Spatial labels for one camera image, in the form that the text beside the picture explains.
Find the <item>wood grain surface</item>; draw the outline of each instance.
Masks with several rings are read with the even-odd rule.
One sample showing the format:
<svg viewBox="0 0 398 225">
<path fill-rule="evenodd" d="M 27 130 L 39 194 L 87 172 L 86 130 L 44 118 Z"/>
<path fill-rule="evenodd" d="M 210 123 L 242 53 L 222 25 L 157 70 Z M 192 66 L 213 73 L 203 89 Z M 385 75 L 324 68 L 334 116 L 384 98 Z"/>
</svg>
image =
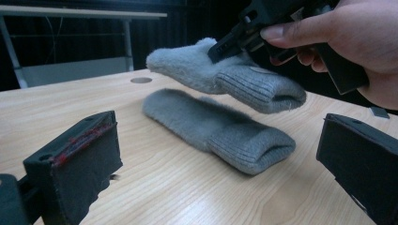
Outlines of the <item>wood grain surface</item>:
<svg viewBox="0 0 398 225">
<path fill-rule="evenodd" d="M 143 77 L 152 81 L 130 81 Z M 276 114 L 212 96 L 297 142 L 288 159 L 248 176 L 142 114 L 145 97 L 162 88 L 204 95 L 148 70 L 0 93 L 0 173 L 22 178 L 23 160 L 40 147 L 88 115 L 115 110 L 124 166 L 82 224 L 373 224 L 315 159 L 316 149 L 327 113 L 395 138 L 397 116 L 374 117 L 369 109 L 311 93 L 301 108 Z"/>
</svg>

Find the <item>wooden table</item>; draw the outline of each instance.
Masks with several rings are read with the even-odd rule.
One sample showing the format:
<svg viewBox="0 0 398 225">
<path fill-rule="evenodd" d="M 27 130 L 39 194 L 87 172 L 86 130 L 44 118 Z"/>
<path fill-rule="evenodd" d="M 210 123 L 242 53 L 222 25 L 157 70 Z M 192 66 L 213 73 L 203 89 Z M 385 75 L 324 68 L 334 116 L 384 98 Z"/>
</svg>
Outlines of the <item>wooden table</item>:
<svg viewBox="0 0 398 225">
<path fill-rule="evenodd" d="M 130 81 L 141 77 L 152 82 Z M 145 97 L 162 88 L 203 95 L 148 70 L 0 93 L 0 173 L 22 178 L 23 160 L 40 147 L 88 115 L 115 110 L 120 180 L 101 192 L 82 224 L 373 224 L 315 153 L 327 113 L 357 118 L 395 138 L 397 116 L 374 117 L 369 109 L 311 93 L 301 108 L 270 115 L 214 96 L 297 142 L 288 159 L 248 176 L 143 115 Z"/>
</svg>

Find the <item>hand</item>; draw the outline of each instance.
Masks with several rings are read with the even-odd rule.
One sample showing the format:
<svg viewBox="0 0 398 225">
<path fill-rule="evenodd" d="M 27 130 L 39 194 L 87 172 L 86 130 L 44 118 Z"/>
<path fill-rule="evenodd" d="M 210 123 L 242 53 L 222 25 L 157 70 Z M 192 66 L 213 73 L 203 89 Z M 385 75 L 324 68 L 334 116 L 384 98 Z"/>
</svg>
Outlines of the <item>hand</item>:
<svg viewBox="0 0 398 225">
<path fill-rule="evenodd" d="M 317 72 L 327 69 L 311 45 L 328 43 L 365 68 L 370 84 L 359 91 L 366 98 L 398 110 L 398 2 L 341 0 L 331 12 L 268 27 L 261 36 L 280 48 L 298 48 L 298 60 Z"/>
</svg>

